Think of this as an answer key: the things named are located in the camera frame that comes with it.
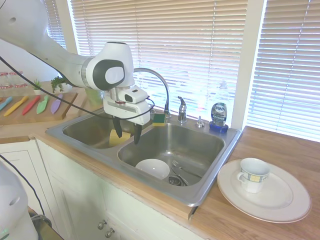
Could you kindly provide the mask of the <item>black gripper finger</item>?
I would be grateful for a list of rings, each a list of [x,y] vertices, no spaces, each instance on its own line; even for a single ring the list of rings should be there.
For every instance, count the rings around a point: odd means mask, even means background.
[[[120,119],[116,116],[113,116],[112,117],[112,123],[113,123],[113,126],[114,126],[114,129],[116,131],[116,134],[119,138],[122,137],[123,135],[123,131],[122,131],[122,127],[121,127],[121,124],[120,124]]]
[[[134,127],[134,144],[137,145],[140,141],[140,137],[142,134],[142,126],[135,123],[133,127]]]

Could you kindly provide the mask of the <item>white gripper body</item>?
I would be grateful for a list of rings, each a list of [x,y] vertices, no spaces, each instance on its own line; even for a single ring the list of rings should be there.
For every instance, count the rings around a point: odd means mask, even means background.
[[[151,118],[147,97],[147,92],[138,86],[115,87],[104,92],[103,109],[111,116],[143,126]]]

